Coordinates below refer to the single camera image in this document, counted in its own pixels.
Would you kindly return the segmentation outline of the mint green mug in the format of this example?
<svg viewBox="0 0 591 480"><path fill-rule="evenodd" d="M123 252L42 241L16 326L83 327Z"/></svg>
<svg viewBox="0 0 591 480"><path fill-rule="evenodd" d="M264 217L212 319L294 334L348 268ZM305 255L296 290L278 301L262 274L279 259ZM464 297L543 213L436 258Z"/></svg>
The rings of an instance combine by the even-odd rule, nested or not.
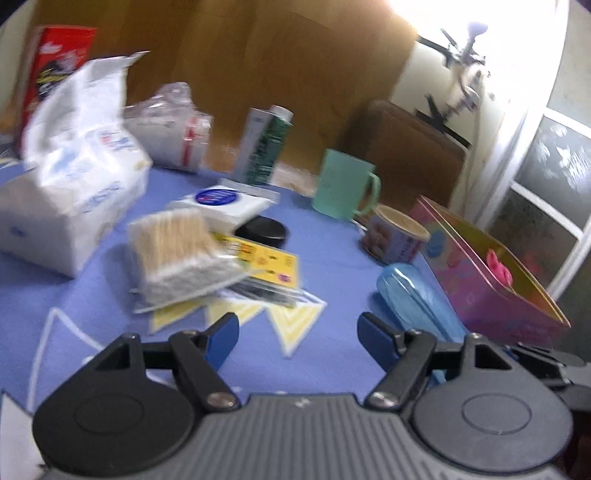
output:
<svg viewBox="0 0 591 480"><path fill-rule="evenodd" d="M328 149L311 206L338 220L369 214L379 201L382 186L375 169L365 160Z"/></svg>

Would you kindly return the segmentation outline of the blue plastic bag roll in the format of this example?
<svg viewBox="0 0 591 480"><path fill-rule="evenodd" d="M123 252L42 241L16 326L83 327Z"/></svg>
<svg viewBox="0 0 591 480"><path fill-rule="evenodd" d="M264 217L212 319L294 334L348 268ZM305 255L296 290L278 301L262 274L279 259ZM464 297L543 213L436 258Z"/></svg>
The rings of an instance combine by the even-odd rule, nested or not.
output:
<svg viewBox="0 0 591 480"><path fill-rule="evenodd" d="M423 330L453 343L461 343L468 333L446 295L411 264L387 266L377 288L404 330Z"/></svg>

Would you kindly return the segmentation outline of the bagged paper cups stack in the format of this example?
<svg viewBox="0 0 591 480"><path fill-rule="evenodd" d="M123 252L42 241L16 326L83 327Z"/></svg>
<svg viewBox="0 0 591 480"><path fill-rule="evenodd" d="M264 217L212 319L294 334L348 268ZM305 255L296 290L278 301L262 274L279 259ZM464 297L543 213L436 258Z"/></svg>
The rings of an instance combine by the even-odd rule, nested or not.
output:
<svg viewBox="0 0 591 480"><path fill-rule="evenodd" d="M185 82L161 86L123 110L124 126L158 167L197 173L204 165L213 116L197 109Z"/></svg>

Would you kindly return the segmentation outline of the green drink carton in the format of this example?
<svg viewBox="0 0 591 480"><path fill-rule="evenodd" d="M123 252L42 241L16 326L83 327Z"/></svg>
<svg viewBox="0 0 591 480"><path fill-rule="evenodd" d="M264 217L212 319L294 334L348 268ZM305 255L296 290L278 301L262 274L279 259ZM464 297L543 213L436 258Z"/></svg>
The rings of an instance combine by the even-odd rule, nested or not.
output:
<svg viewBox="0 0 591 480"><path fill-rule="evenodd" d="M293 112L273 105L267 110L252 108L240 139L238 158L231 178L249 185L266 185L283 151Z"/></svg>

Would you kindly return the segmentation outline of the white wet wipes pack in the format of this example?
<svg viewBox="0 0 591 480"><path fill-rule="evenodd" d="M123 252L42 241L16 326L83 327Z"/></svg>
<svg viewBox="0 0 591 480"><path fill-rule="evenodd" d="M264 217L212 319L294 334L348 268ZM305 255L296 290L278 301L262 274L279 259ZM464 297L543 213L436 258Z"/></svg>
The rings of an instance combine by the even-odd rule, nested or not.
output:
<svg viewBox="0 0 591 480"><path fill-rule="evenodd" d="M200 210L211 231L230 234L279 202L279 192L222 179L217 185L171 201L166 208Z"/></svg>

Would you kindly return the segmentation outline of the paper snack cup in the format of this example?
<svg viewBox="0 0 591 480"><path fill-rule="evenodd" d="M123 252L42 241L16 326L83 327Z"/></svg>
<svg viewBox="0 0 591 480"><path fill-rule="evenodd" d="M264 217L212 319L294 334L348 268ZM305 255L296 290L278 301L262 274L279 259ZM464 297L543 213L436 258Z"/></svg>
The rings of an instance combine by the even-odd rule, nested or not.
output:
<svg viewBox="0 0 591 480"><path fill-rule="evenodd" d="M430 238L430 232L418 221L392 207L379 205L361 245L384 265L411 263Z"/></svg>

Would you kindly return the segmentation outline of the pink macaron biscuit tin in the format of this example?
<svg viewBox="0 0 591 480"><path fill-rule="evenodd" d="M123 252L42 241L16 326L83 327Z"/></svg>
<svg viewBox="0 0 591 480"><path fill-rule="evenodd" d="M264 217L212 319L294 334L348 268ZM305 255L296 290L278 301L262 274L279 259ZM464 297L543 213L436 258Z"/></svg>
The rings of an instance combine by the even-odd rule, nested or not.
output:
<svg viewBox="0 0 591 480"><path fill-rule="evenodd" d="M498 343L558 345L571 328L569 320L507 247L424 196L417 199L411 216L430 232L422 256L468 330ZM488 269L489 249L511 271L511 289Z"/></svg>

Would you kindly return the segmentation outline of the white power strip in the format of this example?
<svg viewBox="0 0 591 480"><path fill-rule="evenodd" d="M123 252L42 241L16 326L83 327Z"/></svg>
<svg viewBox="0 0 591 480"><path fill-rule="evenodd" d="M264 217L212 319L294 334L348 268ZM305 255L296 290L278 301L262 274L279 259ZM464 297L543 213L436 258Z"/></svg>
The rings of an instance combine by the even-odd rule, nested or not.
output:
<svg viewBox="0 0 591 480"><path fill-rule="evenodd" d="M442 30L449 42L450 60L446 67L454 76L442 113L445 121L454 115L460 115L464 110L474 113L479 108L486 72L486 57L479 55L474 50L474 45L477 38L487 31L486 24L470 24L467 43L460 48L453 37Z"/></svg>

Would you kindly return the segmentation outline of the white tissue pack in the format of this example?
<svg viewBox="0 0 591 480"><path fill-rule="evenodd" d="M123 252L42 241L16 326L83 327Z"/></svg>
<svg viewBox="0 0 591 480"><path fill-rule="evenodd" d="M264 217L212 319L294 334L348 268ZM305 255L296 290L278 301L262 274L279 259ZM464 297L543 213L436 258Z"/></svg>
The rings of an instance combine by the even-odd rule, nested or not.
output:
<svg viewBox="0 0 591 480"><path fill-rule="evenodd" d="M1 188L1 249L76 277L145 193L152 162L123 125L128 69L141 58L86 62L29 121L21 175Z"/></svg>

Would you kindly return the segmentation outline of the wooden panel board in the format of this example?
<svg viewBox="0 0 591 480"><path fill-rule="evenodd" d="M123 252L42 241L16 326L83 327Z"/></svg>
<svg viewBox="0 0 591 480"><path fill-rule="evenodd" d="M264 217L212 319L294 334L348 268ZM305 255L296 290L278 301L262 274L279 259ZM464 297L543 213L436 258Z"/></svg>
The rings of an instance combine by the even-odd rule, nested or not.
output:
<svg viewBox="0 0 591 480"><path fill-rule="evenodd" d="M42 1L41 24L91 26L95 57L141 52L127 98L183 81L214 118L208 159L231 170L252 108L294 115L280 158L318 170L353 114L387 98L415 45L386 1Z"/></svg>

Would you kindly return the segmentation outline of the pink fuzzy sock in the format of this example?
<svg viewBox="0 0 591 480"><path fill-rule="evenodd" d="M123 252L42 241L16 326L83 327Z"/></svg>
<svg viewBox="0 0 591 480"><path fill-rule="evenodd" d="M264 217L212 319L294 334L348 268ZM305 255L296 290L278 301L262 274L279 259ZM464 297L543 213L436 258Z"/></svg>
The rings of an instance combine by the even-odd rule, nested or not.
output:
<svg viewBox="0 0 591 480"><path fill-rule="evenodd" d="M486 264L493 276L506 288L513 287L513 276L511 271L499 260L497 253L489 249L486 254Z"/></svg>

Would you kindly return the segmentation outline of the yellow card packet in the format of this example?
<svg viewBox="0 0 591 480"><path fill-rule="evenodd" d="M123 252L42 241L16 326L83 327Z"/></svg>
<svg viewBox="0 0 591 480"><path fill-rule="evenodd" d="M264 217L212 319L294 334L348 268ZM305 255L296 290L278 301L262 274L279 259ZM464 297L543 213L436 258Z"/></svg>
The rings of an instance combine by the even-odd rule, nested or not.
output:
<svg viewBox="0 0 591 480"><path fill-rule="evenodd" d="M252 270L252 279L277 287L301 288L297 255L221 233L214 233L213 237Z"/></svg>

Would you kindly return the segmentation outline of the red snack box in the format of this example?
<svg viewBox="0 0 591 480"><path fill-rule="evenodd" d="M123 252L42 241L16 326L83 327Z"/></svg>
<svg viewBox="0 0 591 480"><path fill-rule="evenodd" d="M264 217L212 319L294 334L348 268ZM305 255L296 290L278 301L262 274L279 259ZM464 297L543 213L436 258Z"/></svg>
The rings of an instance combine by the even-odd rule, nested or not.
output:
<svg viewBox="0 0 591 480"><path fill-rule="evenodd" d="M42 25L36 29L19 82L17 151L38 106L88 59L96 32L93 27L74 25Z"/></svg>

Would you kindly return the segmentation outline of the bag of cotton swabs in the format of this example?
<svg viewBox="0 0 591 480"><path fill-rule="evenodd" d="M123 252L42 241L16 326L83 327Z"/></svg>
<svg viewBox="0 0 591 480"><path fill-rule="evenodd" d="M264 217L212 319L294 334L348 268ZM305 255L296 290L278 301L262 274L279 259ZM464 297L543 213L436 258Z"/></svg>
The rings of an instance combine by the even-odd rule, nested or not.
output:
<svg viewBox="0 0 591 480"><path fill-rule="evenodd" d="M252 272L215 240L194 208L136 219L127 225L127 238L136 314L214 294Z"/></svg>

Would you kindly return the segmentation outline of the black round lid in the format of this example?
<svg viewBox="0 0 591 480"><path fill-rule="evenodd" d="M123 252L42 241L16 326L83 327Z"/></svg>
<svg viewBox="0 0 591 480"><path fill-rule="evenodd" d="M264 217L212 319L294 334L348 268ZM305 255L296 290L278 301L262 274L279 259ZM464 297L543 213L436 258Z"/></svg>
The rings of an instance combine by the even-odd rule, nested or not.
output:
<svg viewBox="0 0 591 480"><path fill-rule="evenodd" d="M256 216L237 228L235 237L280 249L287 242L288 230L277 220Z"/></svg>

